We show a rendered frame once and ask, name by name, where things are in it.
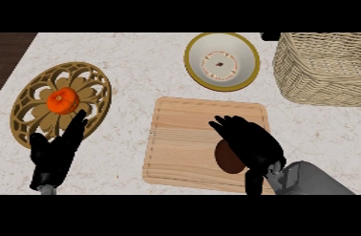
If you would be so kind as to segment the wicker basket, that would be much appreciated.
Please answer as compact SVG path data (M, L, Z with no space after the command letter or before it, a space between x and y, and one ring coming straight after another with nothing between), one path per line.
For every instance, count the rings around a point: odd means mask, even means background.
M289 101L361 107L361 32L283 32L274 76Z

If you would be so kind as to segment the orange fruit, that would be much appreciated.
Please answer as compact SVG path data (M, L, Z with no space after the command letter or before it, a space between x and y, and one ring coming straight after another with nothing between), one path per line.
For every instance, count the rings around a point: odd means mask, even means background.
M48 95L47 107L53 113L66 115L76 110L78 106L79 96L72 88L63 87Z

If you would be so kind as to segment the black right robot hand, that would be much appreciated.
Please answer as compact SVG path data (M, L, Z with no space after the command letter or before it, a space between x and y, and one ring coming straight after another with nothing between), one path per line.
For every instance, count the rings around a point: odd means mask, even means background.
M239 116L215 116L209 126L247 167L246 194L258 196L268 174L277 175L286 165L278 141L256 123Z

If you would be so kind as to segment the white bowl with yellow rim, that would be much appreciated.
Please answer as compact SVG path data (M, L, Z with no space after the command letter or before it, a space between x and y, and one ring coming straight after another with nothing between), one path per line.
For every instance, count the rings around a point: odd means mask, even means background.
M241 90L259 72L258 51L234 32L196 35L185 46L183 63L193 80L218 92Z

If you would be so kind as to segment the brown chocolate cupcake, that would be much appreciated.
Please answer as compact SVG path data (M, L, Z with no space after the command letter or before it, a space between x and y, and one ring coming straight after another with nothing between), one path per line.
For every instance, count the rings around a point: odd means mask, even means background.
M222 139L213 149L213 158L219 169L228 174L239 174L246 165L234 154L227 141Z

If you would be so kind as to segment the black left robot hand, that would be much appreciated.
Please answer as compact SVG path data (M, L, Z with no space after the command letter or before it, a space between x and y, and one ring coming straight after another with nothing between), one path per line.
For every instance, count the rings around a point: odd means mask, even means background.
M56 137L53 141L48 141L40 133L29 136L29 158L35 164L29 184L32 190L40 191L40 187L47 184L57 188L63 183L75 153L81 146L85 125L85 111L79 110L63 135Z

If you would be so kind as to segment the small black object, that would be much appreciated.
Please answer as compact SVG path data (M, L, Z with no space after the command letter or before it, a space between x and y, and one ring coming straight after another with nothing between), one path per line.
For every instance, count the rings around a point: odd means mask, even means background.
M262 32L261 38L264 41L278 41L280 33L278 32Z

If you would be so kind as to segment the ornate golden round trivet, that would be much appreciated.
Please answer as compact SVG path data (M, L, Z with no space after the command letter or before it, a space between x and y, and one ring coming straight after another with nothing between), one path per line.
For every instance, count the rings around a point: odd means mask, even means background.
M69 87L79 96L76 110L59 115L48 110L48 95ZM29 147L29 135L43 132L47 139L56 138L66 129L72 117L85 110L87 138L99 127L112 104L112 85L101 70L85 62L62 63L44 70L19 92L10 112L10 130L16 142Z

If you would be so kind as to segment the pale wooden cutting board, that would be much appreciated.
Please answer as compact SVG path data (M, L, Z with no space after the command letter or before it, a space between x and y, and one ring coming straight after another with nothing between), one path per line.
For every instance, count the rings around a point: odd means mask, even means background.
M246 192L244 174L225 173L213 149L221 137L209 126L215 116L240 116L269 131L267 109L258 103L160 97L149 128L143 178L149 183Z

